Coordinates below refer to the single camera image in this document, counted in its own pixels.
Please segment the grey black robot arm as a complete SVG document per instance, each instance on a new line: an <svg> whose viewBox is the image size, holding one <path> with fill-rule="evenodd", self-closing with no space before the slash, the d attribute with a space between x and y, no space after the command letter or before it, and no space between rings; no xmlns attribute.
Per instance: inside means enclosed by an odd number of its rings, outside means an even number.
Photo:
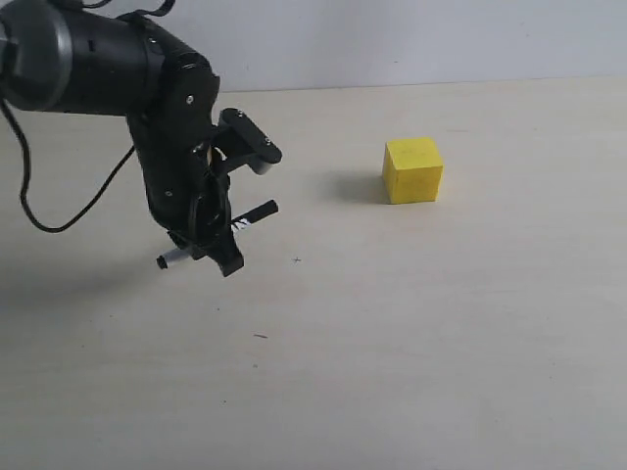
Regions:
<svg viewBox="0 0 627 470"><path fill-rule="evenodd" d="M20 202L29 209L29 145L15 110L125 119L151 216L193 259L224 275L244 264L233 234L230 173L258 168L255 129L235 109L218 117L210 62L158 24L171 9L107 18L81 1L11 1L1 9L1 111L23 151Z"/></svg>

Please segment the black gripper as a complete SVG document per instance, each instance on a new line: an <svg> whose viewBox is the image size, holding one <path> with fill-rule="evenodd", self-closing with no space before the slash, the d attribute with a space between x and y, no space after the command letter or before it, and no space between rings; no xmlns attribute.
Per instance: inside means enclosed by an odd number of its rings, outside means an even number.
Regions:
<svg viewBox="0 0 627 470"><path fill-rule="evenodd" d="M207 153L214 126L206 113L129 115L151 216L174 244L195 259L212 259L224 277L244 266L230 228L228 180L216 176Z"/></svg>

